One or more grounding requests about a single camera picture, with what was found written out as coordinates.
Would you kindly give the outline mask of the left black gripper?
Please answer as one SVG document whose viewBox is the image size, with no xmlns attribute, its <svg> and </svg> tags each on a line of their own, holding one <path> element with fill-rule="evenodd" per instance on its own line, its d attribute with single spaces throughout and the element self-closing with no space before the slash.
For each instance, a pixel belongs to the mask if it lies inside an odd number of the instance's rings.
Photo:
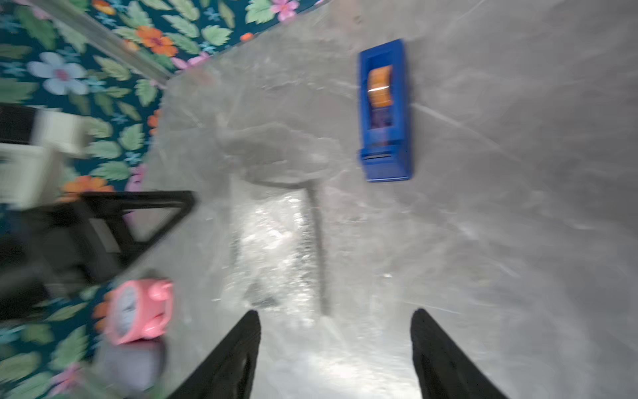
<svg viewBox="0 0 638 399">
<path fill-rule="evenodd" d="M 71 299 L 114 279 L 195 205 L 192 191 L 90 192 L 11 209 L 1 237 L 1 318 L 24 319 L 46 299 Z"/>
</svg>

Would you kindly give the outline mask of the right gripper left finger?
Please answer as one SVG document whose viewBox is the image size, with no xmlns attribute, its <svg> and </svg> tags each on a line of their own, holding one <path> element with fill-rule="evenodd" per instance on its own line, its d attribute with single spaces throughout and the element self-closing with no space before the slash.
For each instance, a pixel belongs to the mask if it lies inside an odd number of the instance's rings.
<svg viewBox="0 0 638 399">
<path fill-rule="evenodd" d="M 246 312 L 169 399 L 249 399 L 261 332 L 259 313 Z"/>
</svg>

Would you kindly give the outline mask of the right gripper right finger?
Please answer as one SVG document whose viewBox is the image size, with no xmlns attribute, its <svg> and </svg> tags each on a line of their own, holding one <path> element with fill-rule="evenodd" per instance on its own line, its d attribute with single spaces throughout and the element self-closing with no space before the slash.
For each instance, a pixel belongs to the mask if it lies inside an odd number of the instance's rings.
<svg viewBox="0 0 638 399">
<path fill-rule="evenodd" d="M 425 309 L 413 313 L 410 338 L 423 398 L 506 398 Z"/>
</svg>

